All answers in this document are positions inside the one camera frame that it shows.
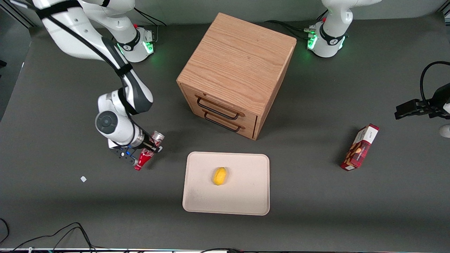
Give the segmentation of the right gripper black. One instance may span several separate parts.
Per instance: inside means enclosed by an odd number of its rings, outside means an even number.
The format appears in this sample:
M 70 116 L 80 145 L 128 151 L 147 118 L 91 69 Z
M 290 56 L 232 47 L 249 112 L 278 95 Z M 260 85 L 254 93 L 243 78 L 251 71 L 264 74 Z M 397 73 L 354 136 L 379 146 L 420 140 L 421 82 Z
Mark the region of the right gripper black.
M 153 153 L 159 153 L 162 151 L 161 143 L 154 142 L 151 145 L 151 151 Z M 121 160 L 124 160 L 127 164 L 135 166 L 138 163 L 139 160 L 139 154 L 138 151 L 141 150 L 141 154 L 146 154 L 148 151 L 147 143 L 142 142 L 138 148 L 133 146 L 119 146 L 119 145 L 113 145 L 111 147 L 111 151 L 117 155 L 117 157 Z

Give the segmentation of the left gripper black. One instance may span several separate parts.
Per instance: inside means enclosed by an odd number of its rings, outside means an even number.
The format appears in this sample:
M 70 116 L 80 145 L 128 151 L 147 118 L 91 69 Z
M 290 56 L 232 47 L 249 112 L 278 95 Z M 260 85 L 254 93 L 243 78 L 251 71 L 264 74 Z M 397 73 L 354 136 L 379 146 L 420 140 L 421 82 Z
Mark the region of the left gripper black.
M 427 110 L 424 110 L 426 107 L 429 111 L 429 118 L 450 118 L 450 113 L 447 111 L 449 109 L 449 101 L 450 84 L 447 83 L 438 88 L 432 98 L 426 100 L 426 104 L 422 100 L 412 99 L 398 105 L 396 107 L 395 118 L 399 120 L 404 117 L 426 115 L 428 114 Z

